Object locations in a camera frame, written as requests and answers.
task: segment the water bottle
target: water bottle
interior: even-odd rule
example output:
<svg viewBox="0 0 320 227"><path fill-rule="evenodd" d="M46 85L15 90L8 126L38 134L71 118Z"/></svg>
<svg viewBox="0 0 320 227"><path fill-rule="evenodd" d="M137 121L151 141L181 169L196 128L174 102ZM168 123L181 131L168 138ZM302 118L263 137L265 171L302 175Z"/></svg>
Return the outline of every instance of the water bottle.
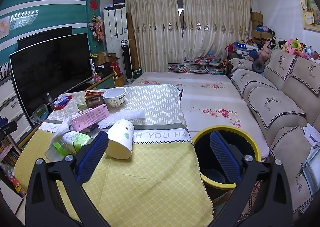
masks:
<svg viewBox="0 0 320 227"><path fill-rule="evenodd" d="M49 104L50 104L50 107L51 107L51 109L53 110L54 109L54 103L53 103L53 99L52 99L52 97L50 96L50 94L49 93L47 93L47 96L48 96L48 102L49 102Z"/></svg>

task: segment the beige sofa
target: beige sofa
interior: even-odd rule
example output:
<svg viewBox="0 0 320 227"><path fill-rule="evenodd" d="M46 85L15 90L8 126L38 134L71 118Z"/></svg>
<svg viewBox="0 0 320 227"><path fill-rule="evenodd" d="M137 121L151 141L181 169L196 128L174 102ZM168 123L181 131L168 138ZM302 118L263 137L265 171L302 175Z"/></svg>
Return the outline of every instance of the beige sofa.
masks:
<svg viewBox="0 0 320 227"><path fill-rule="evenodd" d="M269 160L281 159L288 177L294 219L305 211L312 196L301 163L311 145L301 127L320 131L320 66L279 49L270 51L264 76L251 71L252 62L229 61L231 81L254 114L269 146Z"/></svg>

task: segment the tv screen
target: tv screen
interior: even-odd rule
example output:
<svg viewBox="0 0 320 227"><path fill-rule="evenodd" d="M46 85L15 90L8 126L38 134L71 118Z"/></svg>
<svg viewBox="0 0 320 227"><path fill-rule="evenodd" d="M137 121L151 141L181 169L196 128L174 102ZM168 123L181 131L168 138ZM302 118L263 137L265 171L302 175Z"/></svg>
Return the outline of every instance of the tv screen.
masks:
<svg viewBox="0 0 320 227"><path fill-rule="evenodd" d="M71 26L42 31L42 32L18 39L18 49L19 50L24 49L28 46L31 46L43 41L47 41L47 40L51 40L51 39L55 39L63 36L68 36L68 35L72 35Z"/></svg>
<svg viewBox="0 0 320 227"><path fill-rule="evenodd" d="M87 34L44 41L10 55L13 78L26 112L31 117L40 104L90 79Z"/></svg>

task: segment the yellow rim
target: yellow rim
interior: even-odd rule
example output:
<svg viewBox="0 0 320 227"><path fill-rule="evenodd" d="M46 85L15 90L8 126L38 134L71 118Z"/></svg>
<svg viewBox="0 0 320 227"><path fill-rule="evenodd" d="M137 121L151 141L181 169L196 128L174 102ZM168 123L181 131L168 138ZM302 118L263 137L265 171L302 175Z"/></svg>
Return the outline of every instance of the yellow rim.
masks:
<svg viewBox="0 0 320 227"><path fill-rule="evenodd" d="M259 147L257 145L257 143L250 137L249 134L247 134L245 131L240 130L239 128L233 127L233 126L227 126L227 125L216 125L216 126L211 126L211 127L207 127L201 131L199 131L192 139L193 145L196 144L196 142L204 135L206 135L207 133L216 131L216 130L228 130L234 133L239 134L241 137L244 137L252 146L253 150L254 150L254 155L255 155L255 159L257 161L261 161L261 154L260 154L260 150ZM202 180L207 183L208 185L217 188L217 189L221 189L221 190L232 190L236 188L236 184L222 184L219 182L215 182L209 178L207 178L204 174L202 174L200 172L201 178Z"/></svg>

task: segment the beige curtain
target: beige curtain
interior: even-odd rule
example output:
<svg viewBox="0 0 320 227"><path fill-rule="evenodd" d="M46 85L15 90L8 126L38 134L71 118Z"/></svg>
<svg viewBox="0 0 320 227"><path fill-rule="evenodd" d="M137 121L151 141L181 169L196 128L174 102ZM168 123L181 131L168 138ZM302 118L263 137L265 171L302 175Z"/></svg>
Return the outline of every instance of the beige curtain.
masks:
<svg viewBox="0 0 320 227"><path fill-rule="evenodd" d="M167 72L168 62L183 58L177 0L125 0L132 14L143 72Z"/></svg>
<svg viewBox="0 0 320 227"><path fill-rule="evenodd" d="M225 47L248 36L251 5L252 0L183 0L183 56L212 51L225 60Z"/></svg>

